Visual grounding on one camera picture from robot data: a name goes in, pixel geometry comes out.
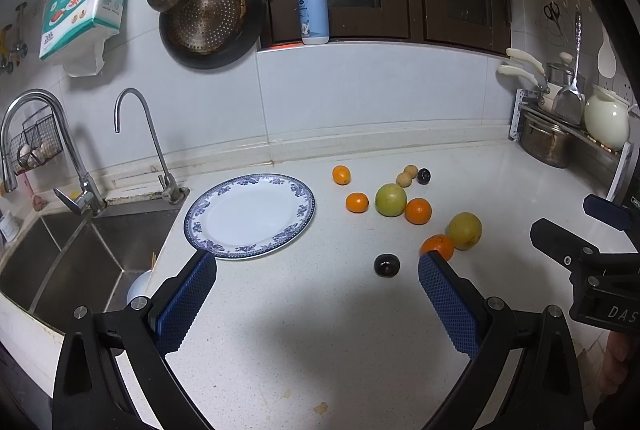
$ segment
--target white countertop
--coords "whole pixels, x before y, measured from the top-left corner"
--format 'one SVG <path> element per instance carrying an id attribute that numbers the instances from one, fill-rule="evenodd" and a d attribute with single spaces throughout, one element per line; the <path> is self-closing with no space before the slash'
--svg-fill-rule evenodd
<path id="1" fill-rule="evenodd" d="M 341 187 L 338 164 L 351 169 Z M 378 188 L 405 165 L 431 171 L 408 197 L 424 197 L 433 217 L 414 226 L 380 216 Z M 532 247 L 529 229 L 546 217 L 599 246 L 635 251 L 623 233 L 587 217 L 582 199 L 596 190 L 571 170 L 555 169 L 513 142 L 431 146 L 284 162 L 189 178 L 191 189 L 152 273 L 151 295 L 194 253 L 182 233 L 188 207 L 208 188 L 252 172 L 277 172 L 305 182 L 316 197 L 308 229 L 292 244 L 255 260 L 218 261 L 218 277 L 178 352 L 166 359 L 216 430 L 237 428 L 421 428 L 444 400 L 468 358 L 455 351 L 417 277 L 418 249 L 442 233 L 456 213 L 482 221 L 482 239 L 450 264 L 484 296 L 512 309 L 540 312 L 572 303 L 568 272 Z M 344 207 L 364 192 L 364 214 Z M 373 261 L 394 253 L 401 269 L 380 278 Z M 568 320 L 577 348 L 601 330 Z M 49 394 L 62 337 L 0 296 L 0 340 Z M 118 358 L 142 419 L 158 426 L 127 362 Z M 326 404 L 326 411 L 314 408 Z"/>

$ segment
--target stainless steel sink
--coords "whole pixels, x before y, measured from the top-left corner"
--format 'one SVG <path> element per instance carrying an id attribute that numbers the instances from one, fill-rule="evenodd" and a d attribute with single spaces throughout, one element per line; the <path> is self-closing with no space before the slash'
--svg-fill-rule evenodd
<path id="1" fill-rule="evenodd" d="M 61 333 L 79 305 L 94 312 L 122 309 L 179 210 L 154 199 L 108 206 L 98 217 L 43 216 L 4 266 L 0 291 Z"/>

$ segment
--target hand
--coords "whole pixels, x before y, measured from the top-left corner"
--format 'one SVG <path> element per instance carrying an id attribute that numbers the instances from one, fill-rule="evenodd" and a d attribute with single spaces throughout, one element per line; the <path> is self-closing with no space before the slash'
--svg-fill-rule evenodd
<path id="1" fill-rule="evenodd" d="M 615 394 L 625 381 L 629 372 L 625 361 L 630 357 L 631 347 L 631 339 L 626 334 L 613 331 L 609 333 L 604 362 L 598 377 L 598 389 L 606 396 Z"/>

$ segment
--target blue textured gripper pad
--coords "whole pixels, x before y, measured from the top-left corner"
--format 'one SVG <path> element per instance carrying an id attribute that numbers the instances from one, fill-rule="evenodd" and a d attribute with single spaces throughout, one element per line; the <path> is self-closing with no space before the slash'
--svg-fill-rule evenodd
<path id="1" fill-rule="evenodd" d="M 420 257 L 418 279 L 453 346 L 474 359 L 480 349 L 476 318 L 429 253 Z"/>
<path id="2" fill-rule="evenodd" d="M 158 317 L 156 349 L 161 356 L 180 348 L 215 281 L 216 258 L 207 252 Z"/>

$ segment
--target faucet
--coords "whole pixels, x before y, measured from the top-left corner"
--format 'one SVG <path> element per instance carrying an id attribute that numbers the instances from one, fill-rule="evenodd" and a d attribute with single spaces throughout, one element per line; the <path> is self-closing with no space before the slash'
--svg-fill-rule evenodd
<path id="1" fill-rule="evenodd" d="M 160 143 L 158 142 L 158 136 L 156 136 L 154 121 L 151 119 L 151 112 L 149 111 L 149 106 L 146 103 L 146 99 L 142 95 L 142 92 L 134 89 L 133 87 L 124 89 L 116 99 L 116 105 L 113 109 L 113 122 L 116 129 L 116 134 L 120 132 L 120 107 L 122 105 L 122 100 L 127 94 L 134 94 L 135 96 L 137 96 L 140 100 L 140 103 L 142 103 L 142 108 L 145 109 L 146 122 L 149 125 L 151 138 L 154 140 L 156 152 L 158 152 L 158 158 L 160 159 L 160 164 L 162 165 L 162 170 L 164 171 L 164 176 L 158 176 L 158 179 L 160 179 L 160 185 L 162 186 L 162 198 L 169 204 L 179 203 L 184 199 L 184 193 L 182 192 L 182 190 L 180 190 L 180 188 L 178 188 L 174 176 L 171 175 L 171 172 L 169 172 L 169 169 L 166 167 L 166 162 L 164 161 L 164 156 L 162 155 L 162 150 L 160 149 Z"/>
<path id="2" fill-rule="evenodd" d="M 78 178 L 80 179 L 82 194 L 76 200 L 70 199 L 57 188 L 54 188 L 54 193 L 75 214 L 81 215 L 88 207 L 91 208 L 94 215 L 99 214 L 105 208 L 104 199 L 100 195 L 100 191 L 95 185 L 94 179 L 89 175 L 89 172 L 86 171 L 82 158 L 78 152 L 78 147 L 76 147 L 74 140 L 69 134 L 69 124 L 66 121 L 66 115 L 62 108 L 62 104 L 48 90 L 26 90 L 13 100 L 12 104 L 9 105 L 9 108 L 6 110 L 6 114 L 2 119 L 2 127 L 0 127 L 0 156 L 2 157 L 2 163 L 0 166 L 2 166 L 4 188 L 7 192 L 11 192 L 18 187 L 9 158 L 9 143 L 11 141 L 9 138 L 9 125 L 11 124 L 11 120 L 15 113 L 21 106 L 25 103 L 34 101 L 44 102 L 51 107 L 53 115 L 58 123 L 60 135 L 65 143 L 66 150 L 71 158 L 74 168 L 76 169 Z"/>

